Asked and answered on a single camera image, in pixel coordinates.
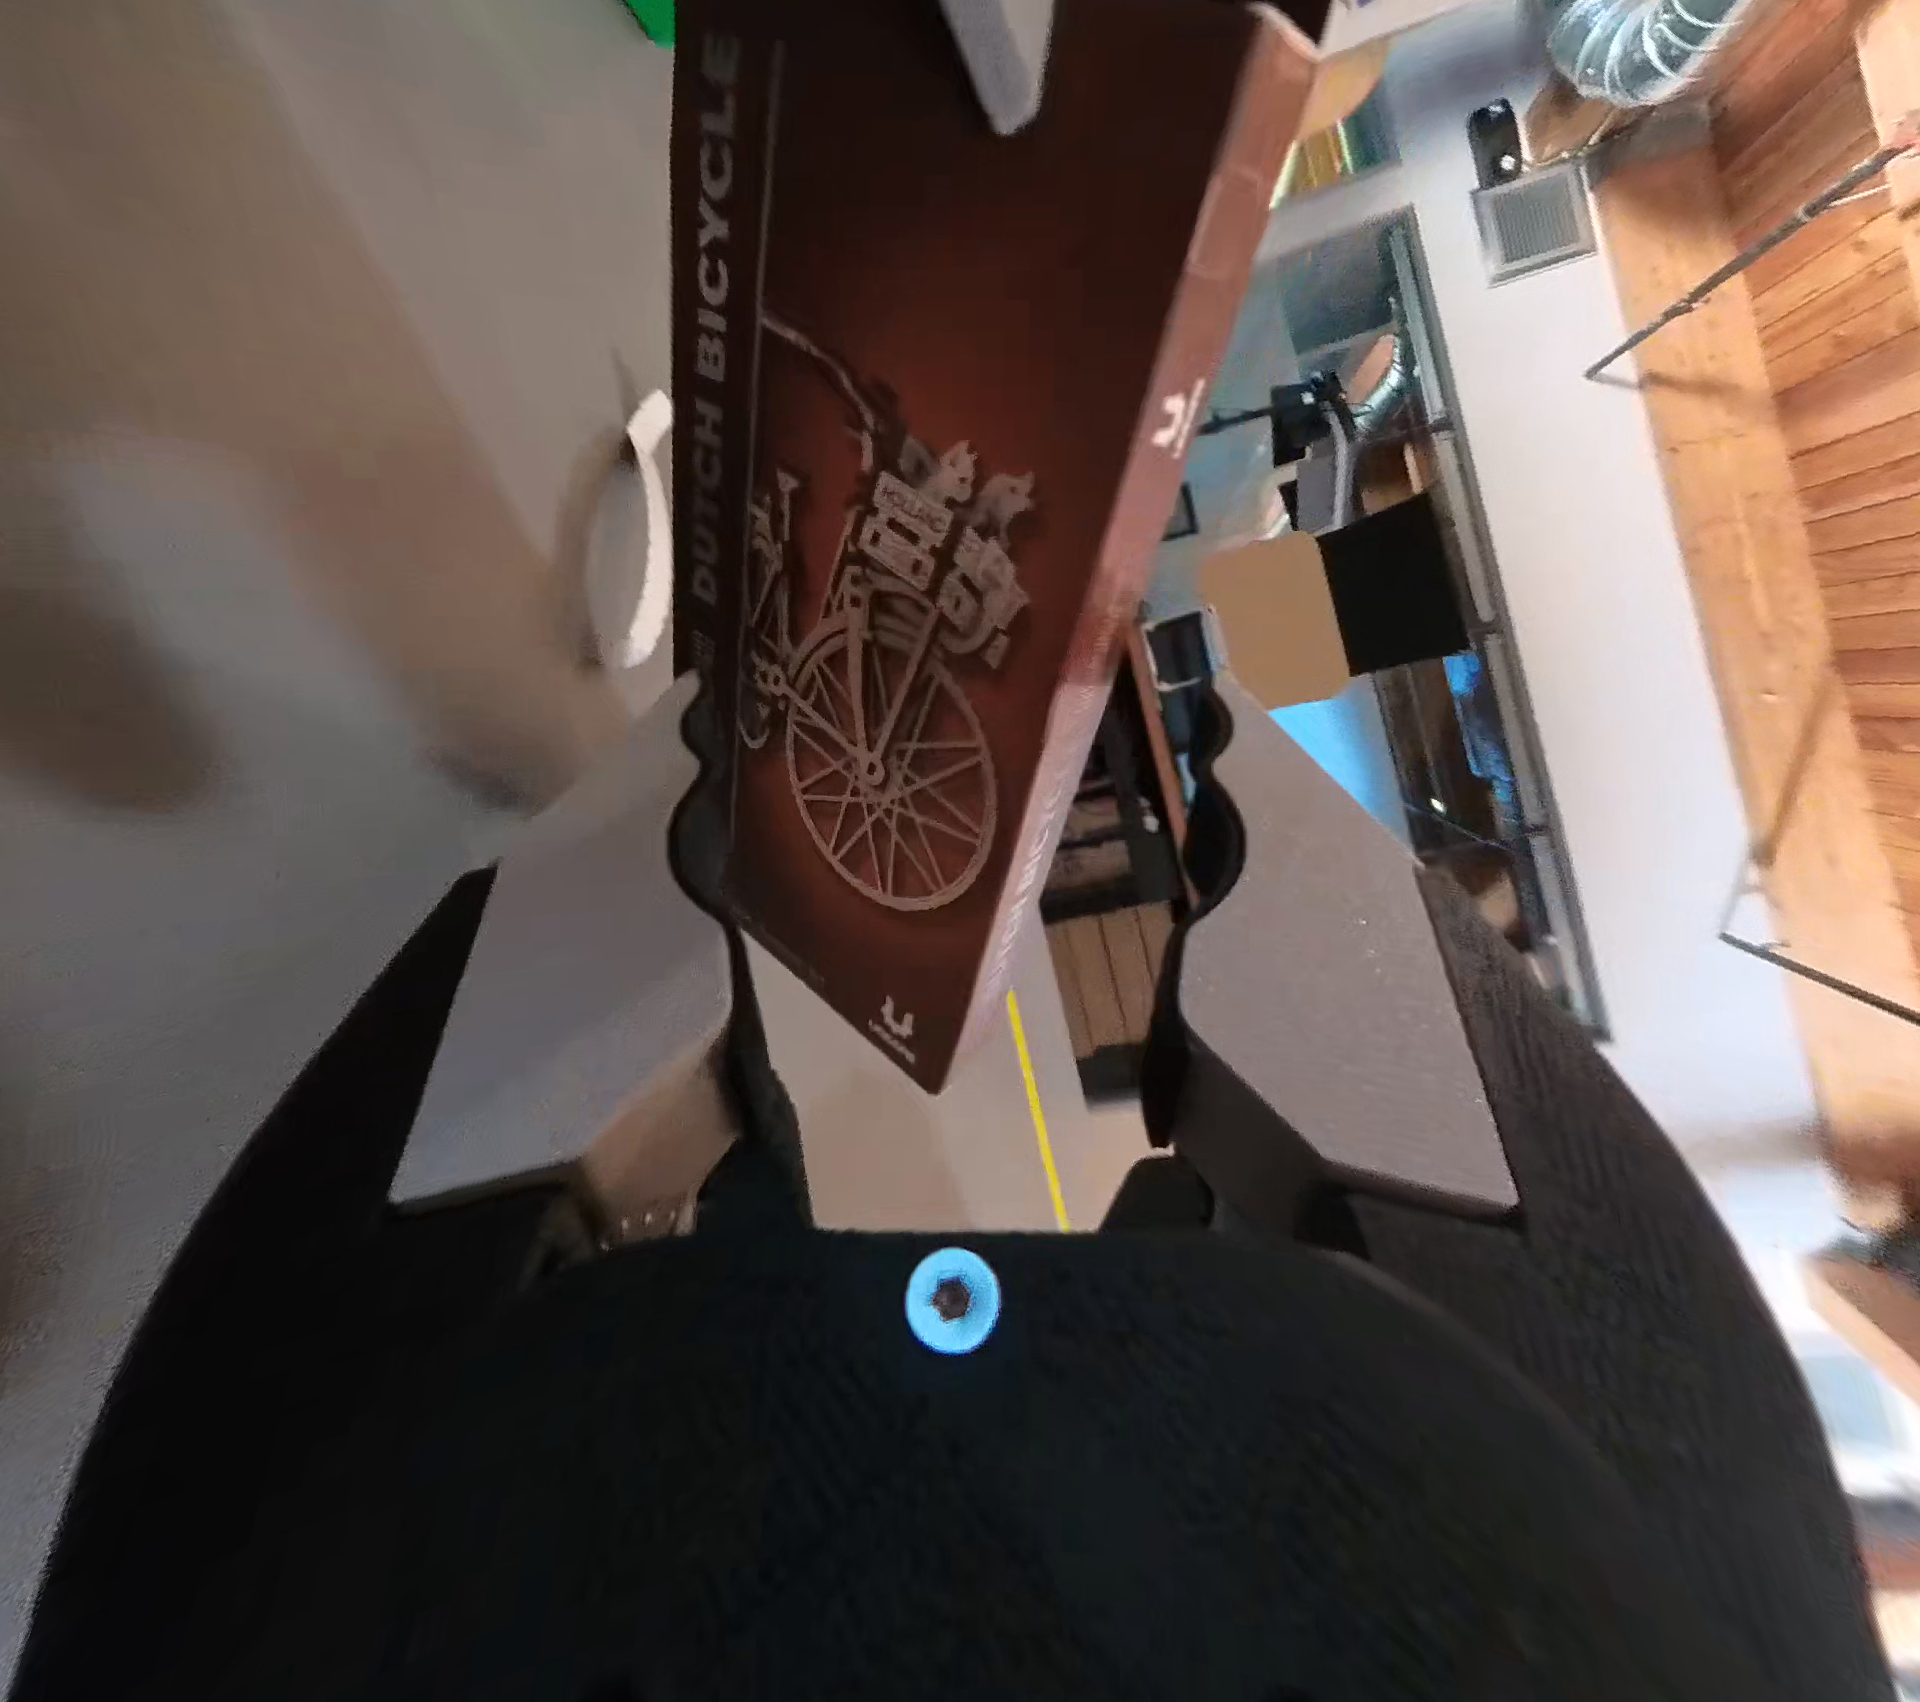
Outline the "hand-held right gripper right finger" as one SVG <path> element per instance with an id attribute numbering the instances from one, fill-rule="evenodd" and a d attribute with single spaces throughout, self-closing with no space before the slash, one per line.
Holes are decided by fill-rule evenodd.
<path id="1" fill-rule="evenodd" d="M 1520 1199 L 1424 869 L 1240 684 L 1194 717 L 1191 911 L 1142 1044 L 1150 1142 L 1236 1223 L 1381 1200 L 1517 1223 Z"/>

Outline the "wall vent grille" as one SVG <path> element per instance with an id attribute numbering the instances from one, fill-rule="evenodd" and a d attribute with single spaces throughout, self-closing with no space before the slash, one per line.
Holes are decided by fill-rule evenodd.
<path id="1" fill-rule="evenodd" d="M 1471 192 L 1488 286 L 1505 286 L 1599 254 L 1582 163 L 1564 157 Z"/>

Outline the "brown model kit box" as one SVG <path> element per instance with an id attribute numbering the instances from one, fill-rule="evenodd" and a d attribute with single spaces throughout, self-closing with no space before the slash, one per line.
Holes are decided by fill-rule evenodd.
<path id="1" fill-rule="evenodd" d="M 719 897 L 939 1094 L 993 1017 L 1317 55 L 1060 0 L 999 134 L 930 0 L 675 0 L 678 668 Z"/>

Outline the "thin metal rod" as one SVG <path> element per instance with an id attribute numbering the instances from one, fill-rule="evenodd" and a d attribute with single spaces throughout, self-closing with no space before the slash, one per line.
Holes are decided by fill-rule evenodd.
<path id="1" fill-rule="evenodd" d="M 1681 323 L 1697 314 L 1710 300 L 1720 293 L 1720 290 L 1751 273 L 1756 266 L 1760 266 L 1765 257 L 1771 257 L 1775 250 L 1788 246 L 1802 232 L 1811 230 L 1824 218 L 1855 201 L 1867 201 L 1867 200 L 1873 200 L 1876 193 L 1885 193 L 1888 189 L 1885 178 L 1894 167 L 1908 165 L 1915 157 L 1917 157 L 1917 136 L 1908 134 L 1905 140 L 1878 147 L 1870 157 L 1843 170 L 1836 183 L 1816 192 L 1811 200 L 1802 201 L 1787 218 L 1765 227 L 1760 237 L 1734 250 L 1730 260 L 1724 260 L 1710 275 L 1698 279 L 1694 286 L 1681 291 L 1652 321 L 1634 328 L 1613 349 L 1608 349 L 1594 364 L 1589 364 L 1582 368 L 1582 382 L 1589 385 L 1600 382 L 1605 372 L 1610 372 L 1617 364 L 1634 355 L 1648 341 L 1666 332 L 1672 323 Z"/>

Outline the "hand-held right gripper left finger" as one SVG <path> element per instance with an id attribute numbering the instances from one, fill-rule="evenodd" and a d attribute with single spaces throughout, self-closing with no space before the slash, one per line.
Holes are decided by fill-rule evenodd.
<path id="1" fill-rule="evenodd" d="M 668 864 L 697 677 L 639 717 L 493 864 L 420 1114 L 405 1214 L 562 1188 L 612 1245 L 672 1237 L 735 1139 L 732 955 Z"/>

